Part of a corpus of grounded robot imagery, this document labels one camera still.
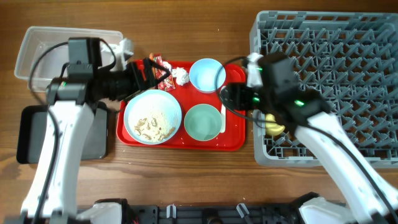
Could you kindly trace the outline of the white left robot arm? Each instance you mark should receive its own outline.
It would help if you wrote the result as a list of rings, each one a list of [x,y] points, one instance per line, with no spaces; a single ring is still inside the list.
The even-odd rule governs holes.
[[[135,63],[115,71],[116,62],[102,64],[97,37],[70,38],[69,61],[62,70],[68,75],[54,78],[42,100],[47,107],[45,138],[39,163],[19,217],[6,223],[137,223],[125,198],[96,202],[78,212],[76,188],[86,137],[99,100],[128,101],[171,76],[169,69],[145,58],[140,71]]]

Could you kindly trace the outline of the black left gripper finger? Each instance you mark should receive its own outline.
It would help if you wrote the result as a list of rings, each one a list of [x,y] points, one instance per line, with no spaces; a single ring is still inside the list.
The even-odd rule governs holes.
[[[132,82],[132,90],[131,93],[129,94],[129,99],[131,100],[135,96],[143,93],[144,91],[156,87],[166,78],[168,77],[161,76],[159,79],[154,79],[154,77],[150,77],[148,80],[144,80],[142,75],[136,75],[134,77],[134,81]]]
[[[152,70],[151,70],[151,65],[150,65],[150,59],[149,58],[144,58],[142,60],[143,65],[144,65],[144,74],[146,75],[147,78],[153,77],[152,76]],[[155,69],[161,70],[163,72],[165,72],[165,74],[163,75],[163,77],[169,77],[171,75],[171,72],[168,68],[165,68],[164,66],[156,63],[155,61],[153,61],[153,67]]]

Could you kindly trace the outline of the mint green bowl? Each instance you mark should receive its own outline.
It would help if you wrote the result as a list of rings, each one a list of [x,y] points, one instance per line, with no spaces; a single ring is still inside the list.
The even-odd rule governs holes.
[[[191,107],[184,117],[187,134],[196,141],[210,141],[216,138],[222,126],[221,113],[209,104]]]

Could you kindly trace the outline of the light blue bowl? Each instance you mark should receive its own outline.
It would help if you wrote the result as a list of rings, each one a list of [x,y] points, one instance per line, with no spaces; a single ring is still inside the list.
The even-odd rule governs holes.
[[[226,80],[226,70],[222,64],[212,58],[197,60],[189,70],[191,84],[202,93],[213,93]]]

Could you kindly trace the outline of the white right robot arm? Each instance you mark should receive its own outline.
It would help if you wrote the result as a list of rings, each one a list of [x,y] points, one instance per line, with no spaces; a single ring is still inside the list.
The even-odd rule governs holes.
[[[301,90],[290,59],[282,52],[239,58],[243,83],[216,88],[227,110],[259,110],[275,116],[319,160],[343,194],[347,206],[317,194],[297,205],[301,223],[397,223],[397,189],[386,182],[346,135],[329,104],[316,90]]]

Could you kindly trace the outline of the yellow plastic cup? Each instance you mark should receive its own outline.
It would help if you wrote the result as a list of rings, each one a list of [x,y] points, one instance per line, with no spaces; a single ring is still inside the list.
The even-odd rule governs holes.
[[[265,120],[265,130],[267,135],[278,136],[285,131],[285,126],[277,124],[273,114],[266,114]]]

